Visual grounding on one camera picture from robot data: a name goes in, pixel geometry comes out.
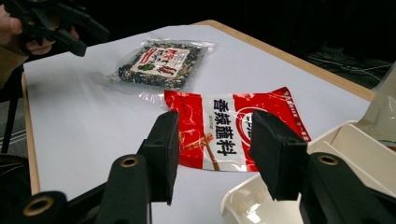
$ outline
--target plastic tray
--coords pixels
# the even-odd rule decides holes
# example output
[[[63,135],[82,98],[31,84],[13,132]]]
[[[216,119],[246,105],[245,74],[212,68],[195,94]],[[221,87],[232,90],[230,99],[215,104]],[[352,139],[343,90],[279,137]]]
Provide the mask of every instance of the plastic tray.
[[[308,144],[308,153],[327,152],[342,158],[367,187],[396,197],[396,153],[348,121]],[[260,174],[231,189],[221,203],[223,223],[303,223],[300,200],[274,202]]]

